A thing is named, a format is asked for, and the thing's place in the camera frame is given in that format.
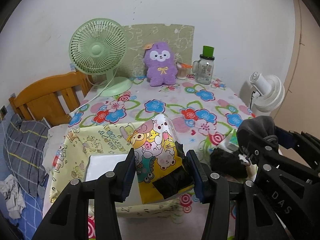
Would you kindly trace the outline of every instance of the purple plush toy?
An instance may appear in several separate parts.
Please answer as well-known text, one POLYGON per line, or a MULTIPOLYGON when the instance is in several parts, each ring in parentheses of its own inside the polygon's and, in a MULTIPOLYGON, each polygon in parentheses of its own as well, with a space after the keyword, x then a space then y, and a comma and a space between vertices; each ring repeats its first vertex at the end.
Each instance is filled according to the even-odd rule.
POLYGON ((146 51, 144 63, 148 67, 147 77, 150 78, 150 86, 176 83, 178 70, 174 64, 174 55, 166 42, 153 44, 152 48, 146 51))

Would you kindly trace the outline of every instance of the yellow bow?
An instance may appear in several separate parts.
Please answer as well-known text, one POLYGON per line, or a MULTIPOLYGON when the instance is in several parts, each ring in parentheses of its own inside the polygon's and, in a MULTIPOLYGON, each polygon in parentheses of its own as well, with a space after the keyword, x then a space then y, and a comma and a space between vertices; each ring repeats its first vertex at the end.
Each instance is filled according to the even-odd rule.
POLYGON ((160 75, 161 74, 166 74, 166 70, 168 70, 169 68, 168 67, 159 67, 158 68, 158 71, 161 71, 160 75))

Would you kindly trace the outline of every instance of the green lid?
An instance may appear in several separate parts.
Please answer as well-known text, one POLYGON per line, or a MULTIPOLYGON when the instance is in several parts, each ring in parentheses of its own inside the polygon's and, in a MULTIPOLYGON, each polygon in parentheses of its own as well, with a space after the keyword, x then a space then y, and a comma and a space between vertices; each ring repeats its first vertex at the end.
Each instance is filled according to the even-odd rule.
POLYGON ((214 47, 203 46, 202 55, 204 57, 213 57, 214 47))

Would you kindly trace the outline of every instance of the yellow gift bag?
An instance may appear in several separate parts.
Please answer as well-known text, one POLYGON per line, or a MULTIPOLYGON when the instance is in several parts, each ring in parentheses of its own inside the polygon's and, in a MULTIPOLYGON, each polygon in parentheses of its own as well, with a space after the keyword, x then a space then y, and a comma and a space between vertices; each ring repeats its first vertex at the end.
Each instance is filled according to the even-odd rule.
POLYGON ((134 130, 127 141, 134 148, 143 204, 176 198, 192 189, 188 160, 170 119, 158 114, 134 130))

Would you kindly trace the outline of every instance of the jar handle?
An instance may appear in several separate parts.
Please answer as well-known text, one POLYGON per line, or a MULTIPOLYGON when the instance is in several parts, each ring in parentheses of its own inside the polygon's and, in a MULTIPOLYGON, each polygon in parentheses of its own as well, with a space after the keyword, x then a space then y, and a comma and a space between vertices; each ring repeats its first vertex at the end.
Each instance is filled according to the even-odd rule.
POLYGON ((199 60, 196 60, 196 61, 194 61, 194 62, 192 63, 192 69, 191 69, 191 71, 192 71, 192 73, 195 74, 195 75, 196 75, 197 72, 198 72, 199 62, 200 62, 200 59, 199 59, 199 60))

